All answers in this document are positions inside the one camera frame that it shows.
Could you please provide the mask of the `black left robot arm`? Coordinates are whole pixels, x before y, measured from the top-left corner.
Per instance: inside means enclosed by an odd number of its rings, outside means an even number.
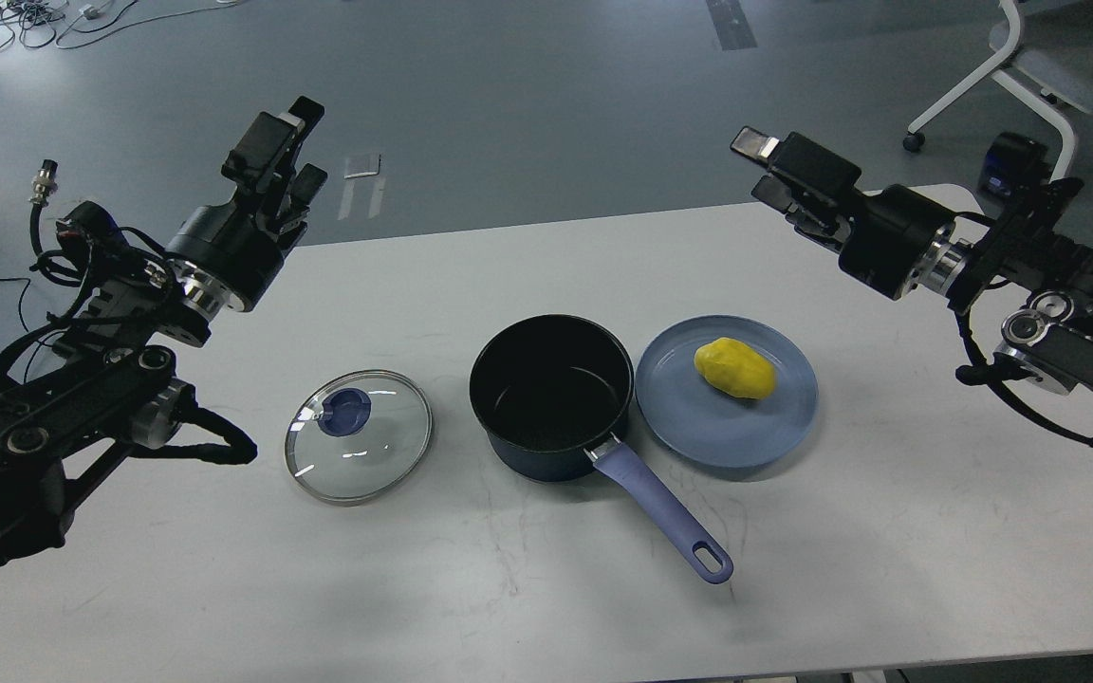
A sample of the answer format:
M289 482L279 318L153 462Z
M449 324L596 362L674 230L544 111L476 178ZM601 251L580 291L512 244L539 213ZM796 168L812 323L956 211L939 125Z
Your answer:
M0 566L62 547L79 506L126 459L254 461L252 438L199 405L175 351L153 338L201 348L218 314L252 311L265 297L328 180L298 165L322 117L308 97L260 113L222 164L230 200L196 209L166 246L146 234L131 245L130 228L85 200L44 250L58 168L44 160L30 196L34 268L77 293L0 351Z

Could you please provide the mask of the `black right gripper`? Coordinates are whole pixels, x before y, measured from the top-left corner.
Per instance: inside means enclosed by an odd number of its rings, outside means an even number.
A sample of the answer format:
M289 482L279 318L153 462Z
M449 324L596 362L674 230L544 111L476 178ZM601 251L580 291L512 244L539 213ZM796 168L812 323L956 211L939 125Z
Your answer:
M858 165L798 131L777 138L742 128L730 150L764 170L753 187L760 203L839 254L845 275L890 301L910 291L925 254L954 222L951 209L898 182L861 198Z

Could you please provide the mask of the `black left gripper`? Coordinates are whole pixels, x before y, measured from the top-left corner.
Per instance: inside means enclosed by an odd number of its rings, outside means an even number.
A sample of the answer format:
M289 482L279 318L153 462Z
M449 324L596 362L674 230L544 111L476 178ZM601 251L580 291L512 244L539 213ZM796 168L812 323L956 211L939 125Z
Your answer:
M320 103L298 97L287 111L257 114L221 165L235 185L232 203L196 208L166 246L171 258L228 288L235 310L252 311L308 228L309 207L328 173L296 163L324 113ZM274 232L265 228L261 213L277 213Z

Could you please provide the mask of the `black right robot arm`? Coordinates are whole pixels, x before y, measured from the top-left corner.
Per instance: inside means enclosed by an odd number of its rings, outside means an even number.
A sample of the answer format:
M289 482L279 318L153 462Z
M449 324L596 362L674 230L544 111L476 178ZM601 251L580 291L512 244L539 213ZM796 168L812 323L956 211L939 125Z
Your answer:
M892 301L914 288L947 301L968 358L959 382L985 386L1036 427L1093 447L1011 389L1027 380L1093 395L1093 248L1055 229L1080 180L1029 182L990 219L900 185L863 195L859 167L799 133L742 128L730 148L764 170L751 195L836 254L845 275Z

